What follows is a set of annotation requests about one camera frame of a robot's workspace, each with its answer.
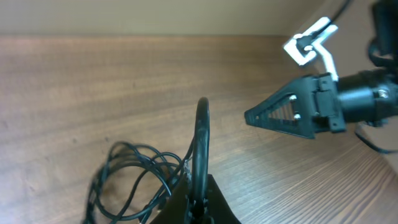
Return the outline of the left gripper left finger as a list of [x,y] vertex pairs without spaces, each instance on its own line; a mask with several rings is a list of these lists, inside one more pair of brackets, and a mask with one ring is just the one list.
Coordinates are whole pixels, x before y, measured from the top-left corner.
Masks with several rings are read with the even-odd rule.
[[180,181],[166,206],[150,224],[184,224],[188,214],[189,193],[187,181]]

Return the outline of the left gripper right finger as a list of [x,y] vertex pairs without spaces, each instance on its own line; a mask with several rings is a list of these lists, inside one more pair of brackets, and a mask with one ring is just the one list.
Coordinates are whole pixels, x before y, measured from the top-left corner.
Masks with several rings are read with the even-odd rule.
[[214,177],[208,174],[207,181],[207,199],[208,199],[208,215],[211,217],[211,223],[214,224],[240,224],[226,199],[224,198],[220,188],[218,187]]

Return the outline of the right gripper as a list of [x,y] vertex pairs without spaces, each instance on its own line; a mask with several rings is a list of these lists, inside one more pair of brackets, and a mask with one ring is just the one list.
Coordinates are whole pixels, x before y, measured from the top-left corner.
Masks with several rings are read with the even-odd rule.
[[329,73],[292,80],[244,112],[246,124],[301,138],[346,131],[336,82]]

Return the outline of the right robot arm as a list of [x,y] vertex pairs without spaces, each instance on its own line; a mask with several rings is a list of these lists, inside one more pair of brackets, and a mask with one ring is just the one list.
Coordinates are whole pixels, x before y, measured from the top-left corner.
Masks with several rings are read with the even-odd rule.
[[283,48],[300,66],[321,56],[326,72],[284,85],[245,111],[246,124],[313,139],[317,133],[343,132],[348,123],[381,126],[397,115],[397,1],[376,1],[371,9],[376,36],[368,45],[368,58],[376,69],[340,78],[323,46],[338,28],[333,19],[322,17]]

